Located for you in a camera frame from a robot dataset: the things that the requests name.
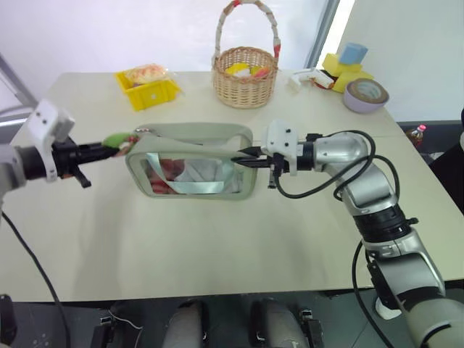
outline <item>white table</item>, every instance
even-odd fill
[[[111,74],[63,75],[47,97],[76,119],[79,143],[130,131],[144,123],[241,123],[259,140],[275,118],[306,133],[360,129],[396,165],[400,205],[416,225],[445,279],[464,277],[464,218],[385,109],[350,112],[341,95],[305,86],[293,94],[281,72],[271,102],[237,110],[221,104],[208,72],[182,72],[175,101],[134,112]],[[28,145],[21,130],[14,143]],[[33,181],[8,194],[4,210],[38,255],[63,301],[177,297],[261,291],[350,288],[360,235],[333,188],[291,200],[267,189],[258,173],[252,196],[240,202],[150,199],[132,181],[123,159],[82,166],[92,187],[74,179]],[[290,192],[325,181],[321,173],[283,177]],[[15,301],[49,301],[49,291],[6,223],[0,230],[1,291]],[[359,284],[370,280],[363,260]]]

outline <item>yellow crate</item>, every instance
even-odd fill
[[[116,72],[115,77],[121,90],[127,94],[135,111],[146,109],[175,99],[181,89],[173,80],[161,80],[133,87],[125,71]]]

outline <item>wicker basket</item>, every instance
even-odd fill
[[[220,37],[225,18],[240,4],[255,4],[268,17],[274,33],[274,57],[253,47],[237,47],[220,54]],[[265,105],[273,93],[277,76],[278,55],[281,50],[281,40],[277,33],[277,22],[270,9],[259,0],[232,1],[220,16],[216,30],[215,55],[212,58],[213,86],[217,97],[231,107],[251,109]],[[225,72],[225,69],[235,63],[248,63],[250,67],[269,67],[270,72],[261,78],[240,78]]]

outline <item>small bottle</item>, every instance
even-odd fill
[[[422,144],[423,132],[425,129],[426,125],[419,125],[417,128],[408,130],[405,134],[415,147],[419,147],[419,145]]]

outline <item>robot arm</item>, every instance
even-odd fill
[[[337,178],[337,185],[343,187],[341,200],[373,259],[368,269],[383,304],[402,311],[417,347],[461,347],[464,304],[445,297],[442,277],[411,227],[417,219],[406,219],[389,181],[374,164],[349,180],[369,155],[363,137],[350,132],[329,137],[308,135],[307,141],[298,143],[296,130],[276,120],[265,130],[262,142],[260,149],[245,152],[266,154],[267,159],[235,161],[249,167],[270,167],[269,187],[277,186],[290,198],[302,198],[304,194],[283,192],[278,182],[282,173],[296,175],[298,170],[314,170]]]

